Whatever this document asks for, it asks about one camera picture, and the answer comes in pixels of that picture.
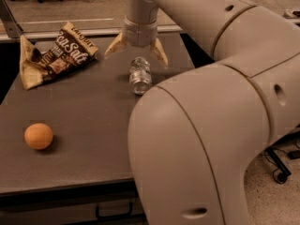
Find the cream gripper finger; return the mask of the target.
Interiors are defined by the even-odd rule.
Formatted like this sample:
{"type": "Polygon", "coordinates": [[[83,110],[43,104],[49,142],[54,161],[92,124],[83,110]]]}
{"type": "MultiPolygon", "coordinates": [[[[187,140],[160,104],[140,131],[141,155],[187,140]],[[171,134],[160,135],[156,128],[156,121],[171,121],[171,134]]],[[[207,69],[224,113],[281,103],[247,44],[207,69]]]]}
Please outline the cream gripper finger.
{"type": "Polygon", "coordinates": [[[150,54],[159,61],[159,63],[167,68],[169,65],[168,57],[164,52],[162,44],[158,38],[156,38],[150,45],[150,54]]]}
{"type": "Polygon", "coordinates": [[[127,47],[127,39],[120,33],[112,43],[108,46],[106,52],[104,53],[104,58],[108,59],[113,53],[119,53],[127,47]]]}

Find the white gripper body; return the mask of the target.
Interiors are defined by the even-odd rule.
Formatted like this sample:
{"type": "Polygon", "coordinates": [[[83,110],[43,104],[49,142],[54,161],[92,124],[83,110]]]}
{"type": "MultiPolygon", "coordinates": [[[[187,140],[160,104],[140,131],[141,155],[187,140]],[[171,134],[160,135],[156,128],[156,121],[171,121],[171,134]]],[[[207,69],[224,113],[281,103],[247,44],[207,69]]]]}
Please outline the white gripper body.
{"type": "Polygon", "coordinates": [[[122,28],[122,39],[134,47],[144,48],[153,45],[158,35],[157,18],[149,21],[125,17],[122,28]]]}

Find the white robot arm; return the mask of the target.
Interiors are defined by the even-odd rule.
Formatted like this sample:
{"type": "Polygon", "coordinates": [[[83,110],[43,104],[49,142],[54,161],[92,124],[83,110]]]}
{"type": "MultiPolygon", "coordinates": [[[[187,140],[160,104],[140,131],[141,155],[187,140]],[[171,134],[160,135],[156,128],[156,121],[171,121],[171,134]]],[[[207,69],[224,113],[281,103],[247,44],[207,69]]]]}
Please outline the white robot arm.
{"type": "Polygon", "coordinates": [[[155,46],[166,13],[211,63],[153,86],[129,119],[149,225],[249,225],[244,177],[300,122],[300,28],[248,0],[127,0],[112,50],[155,46]]]}

